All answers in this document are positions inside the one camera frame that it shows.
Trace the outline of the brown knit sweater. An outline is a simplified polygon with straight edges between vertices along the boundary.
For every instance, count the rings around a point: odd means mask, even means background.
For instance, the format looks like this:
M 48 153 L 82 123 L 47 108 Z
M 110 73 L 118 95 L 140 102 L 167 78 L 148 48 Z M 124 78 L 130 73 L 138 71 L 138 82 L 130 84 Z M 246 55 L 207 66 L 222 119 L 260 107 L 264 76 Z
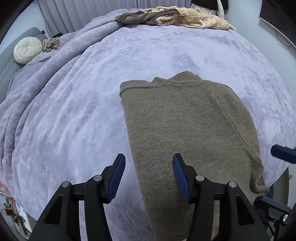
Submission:
M 253 119 L 227 85 L 185 71 L 123 82 L 119 95 L 156 240 L 184 240 L 193 215 L 174 175 L 174 154 L 210 181 L 235 181 L 249 201 L 269 191 Z

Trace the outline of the cluttered items by bed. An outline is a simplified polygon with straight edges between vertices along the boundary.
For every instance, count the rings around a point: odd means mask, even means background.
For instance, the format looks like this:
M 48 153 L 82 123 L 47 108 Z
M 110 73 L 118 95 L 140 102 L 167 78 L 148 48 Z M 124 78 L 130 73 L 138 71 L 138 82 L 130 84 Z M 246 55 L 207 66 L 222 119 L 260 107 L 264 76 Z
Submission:
M 32 228 L 26 212 L 14 200 L 9 190 L 1 183 L 1 214 L 9 228 L 18 238 L 29 239 Z

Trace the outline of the lavender plush blanket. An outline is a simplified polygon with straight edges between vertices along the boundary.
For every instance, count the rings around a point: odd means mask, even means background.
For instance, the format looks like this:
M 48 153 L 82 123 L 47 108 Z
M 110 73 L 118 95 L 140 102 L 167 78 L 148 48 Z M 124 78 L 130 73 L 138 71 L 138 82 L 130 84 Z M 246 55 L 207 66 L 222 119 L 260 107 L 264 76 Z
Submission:
M 234 30 L 123 25 L 119 9 L 61 37 L 15 76 L 1 103 L 1 182 L 38 219 L 63 181 L 83 183 L 119 153 L 126 167 L 105 208 L 113 240 L 156 240 L 137 177 L 120 85 L 189 71 L 230 87 L 258 136 L 270 187 L 287 163 L 271 146 L 295 146 L 295 103 L 267 59 Z

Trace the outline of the white puffer jacket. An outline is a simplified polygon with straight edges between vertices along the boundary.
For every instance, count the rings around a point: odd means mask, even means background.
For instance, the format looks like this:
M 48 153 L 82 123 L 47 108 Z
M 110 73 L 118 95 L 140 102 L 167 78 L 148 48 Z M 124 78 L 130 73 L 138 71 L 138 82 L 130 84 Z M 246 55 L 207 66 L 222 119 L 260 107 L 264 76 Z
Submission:
M 213 10 L 213 9 L 209 9 L 209 8 L 205 8 L 203 6 L 200 6 L 200 5 L 197 5 L 197 7 L 203 11 L 203 12 L 206 12 L 206 13 L 210 13 L 212 15 L 217 15 L 218 17 L 224 19 L 224 8 L 223 8 L 223 5 L 222 5 L 222 1 L 221 0 L 217 0 L 217 6 L 218 6 L 218 9 L 217 10 Z

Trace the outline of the cream striped garment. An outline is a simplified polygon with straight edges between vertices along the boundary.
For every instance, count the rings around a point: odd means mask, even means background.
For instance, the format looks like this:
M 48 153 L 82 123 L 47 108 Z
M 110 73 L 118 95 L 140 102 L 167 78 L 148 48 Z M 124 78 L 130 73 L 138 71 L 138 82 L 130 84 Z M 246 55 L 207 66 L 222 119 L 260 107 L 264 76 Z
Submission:
M 179 8 L 177 6 L 158 6 L 153 9 L 142 10 L 144 13 L 165 14 L 156 18 L 157 26 L 176 25 L 194 29 L 234 30 L 236 28 L 219 16 L 201 11 L 199 8 Z

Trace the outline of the grey quilted headboard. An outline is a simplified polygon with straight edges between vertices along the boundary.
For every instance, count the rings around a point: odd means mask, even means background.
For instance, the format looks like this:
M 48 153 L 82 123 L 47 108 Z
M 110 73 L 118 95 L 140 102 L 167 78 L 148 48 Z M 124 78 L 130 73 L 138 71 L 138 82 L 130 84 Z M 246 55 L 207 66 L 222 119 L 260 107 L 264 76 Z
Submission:
M 25 37 L 36 37 L 41 42 L 44 39 L 47 39 L 45 31 L 40 31 L 36 27 L 32 27 L 29 30 L 25 31 L 19 35 L 15 40 L 13 40 L 4 51 L 1 52 L 1 74 L 0 74 L 0 102 L 3 102 L 6 98 L 8 90 L 11 85 L 12 76 L 18 72 L 24 65 L 16 63 L 13 56 L 13 50 L 17 42 Z

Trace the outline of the black sparkly skirt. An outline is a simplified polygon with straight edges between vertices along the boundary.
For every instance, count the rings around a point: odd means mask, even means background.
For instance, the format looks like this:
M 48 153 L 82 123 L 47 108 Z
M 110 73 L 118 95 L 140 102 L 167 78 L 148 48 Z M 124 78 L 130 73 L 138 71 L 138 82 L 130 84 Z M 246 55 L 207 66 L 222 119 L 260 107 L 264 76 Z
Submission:
M 201 6 L 203 8 L 208 8 L 211 10 L 218 10 L 217 0 L 191 0 L 191 3 Z

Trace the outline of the round white cushion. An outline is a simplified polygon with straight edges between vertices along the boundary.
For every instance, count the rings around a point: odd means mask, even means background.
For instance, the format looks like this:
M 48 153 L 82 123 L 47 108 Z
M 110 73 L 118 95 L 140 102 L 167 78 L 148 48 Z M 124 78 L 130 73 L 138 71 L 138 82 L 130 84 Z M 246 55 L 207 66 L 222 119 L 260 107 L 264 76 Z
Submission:
M 36 37 L 25 37 L 17 42 L 13 50 L 16 63 L 26 65 L 42 52 L 42 42 Z

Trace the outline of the crumpled beige cloth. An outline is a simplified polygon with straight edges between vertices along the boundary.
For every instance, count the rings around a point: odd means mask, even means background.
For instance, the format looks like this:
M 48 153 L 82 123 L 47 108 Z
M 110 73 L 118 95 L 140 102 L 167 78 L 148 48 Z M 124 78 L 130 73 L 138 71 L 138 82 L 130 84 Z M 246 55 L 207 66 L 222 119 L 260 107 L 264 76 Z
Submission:
M 56 50 L 59 44 L 60 40 L 58 37 L 45 39 L 42 41 L 42 51 L 50 52 L 51 50 Z

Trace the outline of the grey brown fleece garment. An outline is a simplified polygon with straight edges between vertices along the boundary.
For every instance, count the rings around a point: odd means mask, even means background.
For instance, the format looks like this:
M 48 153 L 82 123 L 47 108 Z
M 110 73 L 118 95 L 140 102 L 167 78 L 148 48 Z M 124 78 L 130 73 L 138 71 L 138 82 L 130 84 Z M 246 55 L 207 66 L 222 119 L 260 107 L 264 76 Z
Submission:
M 146 24 L 146 25 L 157 25 L 157 18 L 179 15 L 179 12 L 176 9 L 165 9 L 163 11 L 154 11 L 152 12 L 149 9 L 147 12 L 142 10 L 135 13 L 123 13 L 115 17 L 115 21 L 123 24 Z

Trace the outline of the grey curtain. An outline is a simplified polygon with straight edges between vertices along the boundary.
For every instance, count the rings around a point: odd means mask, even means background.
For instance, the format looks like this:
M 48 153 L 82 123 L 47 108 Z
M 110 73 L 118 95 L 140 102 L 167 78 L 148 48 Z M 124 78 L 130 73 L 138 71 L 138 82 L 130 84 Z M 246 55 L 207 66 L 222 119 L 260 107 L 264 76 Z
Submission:
M 93 18 L 106 15 L 117 9 L 146 9 L 156 6 L 190 7 L 188 0 L 179 1 L 82 1 L 47 0 L 38 1 L 50 36 L 71 33 L 85 27 Z

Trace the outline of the wall mounted monitor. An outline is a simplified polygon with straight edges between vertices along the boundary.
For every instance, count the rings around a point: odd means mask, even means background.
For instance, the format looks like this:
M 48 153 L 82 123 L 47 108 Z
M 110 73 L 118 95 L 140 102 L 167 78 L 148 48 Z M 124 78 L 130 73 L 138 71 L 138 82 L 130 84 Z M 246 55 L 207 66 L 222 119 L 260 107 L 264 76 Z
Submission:
M 262 1 L 259 18 L 279 31 L 295 47 L 295 1 Z

